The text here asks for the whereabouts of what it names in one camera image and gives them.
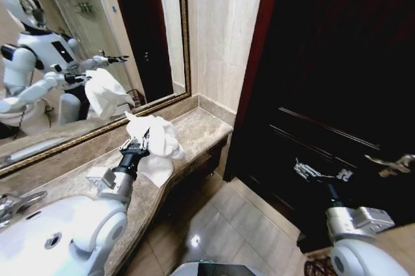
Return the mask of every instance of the dark wooden door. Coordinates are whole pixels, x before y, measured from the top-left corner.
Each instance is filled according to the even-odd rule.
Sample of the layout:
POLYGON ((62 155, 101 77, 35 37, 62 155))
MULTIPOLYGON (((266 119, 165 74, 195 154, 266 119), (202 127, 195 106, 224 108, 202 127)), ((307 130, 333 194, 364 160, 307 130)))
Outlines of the dark wooden door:
POLYGON ((335 184, 350 207, 385 209, 398 225, 415 222, 405 207, 415 202, 415 171, 381 178, 382 166, 365 158, 415 154, 414 3, 276 0, 269 12, 229 168, 302 230, 304 251, 329 243, 324 212, 330 199, 326 186, 293 171, 296 158, 323 174, 352 171, 348 183, 335 184), (256 146, 243 165, 241 136, 256 146))
POLYGON ((173 94, 161 0, 118 0, 146 100, 173 94))

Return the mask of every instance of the gold mirror frame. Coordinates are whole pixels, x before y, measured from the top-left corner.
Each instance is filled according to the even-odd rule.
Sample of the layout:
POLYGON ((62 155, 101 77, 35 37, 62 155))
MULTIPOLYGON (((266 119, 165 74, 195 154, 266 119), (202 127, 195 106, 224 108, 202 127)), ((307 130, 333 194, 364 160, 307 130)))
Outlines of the gold mirror frame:
MULTIPOLYGON (((165 108, 167 106, 170 106, 171 104, 174 104, 178 101, 181 101, 185 98, 188 98, 191 96, 191 88, 190 88, 190 53, 189 53, 189 27, 188 27, 188 19, 187 19, 187 0, 180 0, 180 13, 182 15, 182 41, 183 41, 183 57, 184 57, 184 74, 185 74, 185 93, 182 93, 178 96, 169 96, 166 98, 162 98, 160 100, 151 102, 148 104, 145 109, 142 111, 138 111, 134 115, 136 116, 145 116, 151 113, 154 113, 155 111, 165 108)), ((74 138, 72 140, 63 142, 61 144, 58 144, 52 148, 48 148, 44 151, 41 151, 38 154, 35 154, 33 156, 30 156, 28 158, 25 158, 17 163, 11 164, 10 166, 7 166, 5 168, 0 169, 0 178, 5 177, 6 175, 9 175, 15 171, 18 171, 22 168, 28 167, 30 165, 33 165, 43 159, 46 159, 48 157, 51 157, 57 153, 60 153, 64 150, 67 150, 68 148, 71 148, 73 146, 76 146, 80 143, 86 142, 88 140, 91 140, 95 137, 98 137, 99 135, 102 135, 104 133, 107 133, 111 130, 114 130, 120 126, 125 125, 128 123, 128 120, 126 118, 120 119, 118 121, 114 121, 108 125, 105 125, 103 127, 97 128, 93 132, 89 132, 82 137, 74 138)))

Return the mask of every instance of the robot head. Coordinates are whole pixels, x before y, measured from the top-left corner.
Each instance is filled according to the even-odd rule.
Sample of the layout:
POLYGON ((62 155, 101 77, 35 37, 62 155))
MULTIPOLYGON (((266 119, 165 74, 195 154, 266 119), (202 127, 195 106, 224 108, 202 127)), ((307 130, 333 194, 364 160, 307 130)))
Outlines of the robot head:
POLYGON ((46 30, 43 8, 38 0, 3 0, 8 13, 27 29, 46 30))

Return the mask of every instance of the sink drain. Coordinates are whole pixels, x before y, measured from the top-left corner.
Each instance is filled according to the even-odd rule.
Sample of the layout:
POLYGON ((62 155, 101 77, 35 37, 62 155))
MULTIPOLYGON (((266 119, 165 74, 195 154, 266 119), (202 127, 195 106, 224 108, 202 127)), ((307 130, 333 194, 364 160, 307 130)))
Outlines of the sink drain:
POLYGON ((62 238, 62 234, 61 233, 55 233, 55 234, 53 234, 51 237, 49 237, 46 240, 45 248, 46 249, 52 249, 57 244, 59 244, 61 238, 62 238))

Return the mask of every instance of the faucet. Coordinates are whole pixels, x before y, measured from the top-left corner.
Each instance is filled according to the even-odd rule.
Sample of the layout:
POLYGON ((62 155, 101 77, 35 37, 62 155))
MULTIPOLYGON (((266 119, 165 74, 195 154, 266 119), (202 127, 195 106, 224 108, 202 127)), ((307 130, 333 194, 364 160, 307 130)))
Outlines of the faucet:
POLYGON ((19 197, 13 194, 3 194, 0 196, 0 229, 6 227, 15 215, 31 205, 37 203, 47 195, 41 191, 28 196, 19 197))

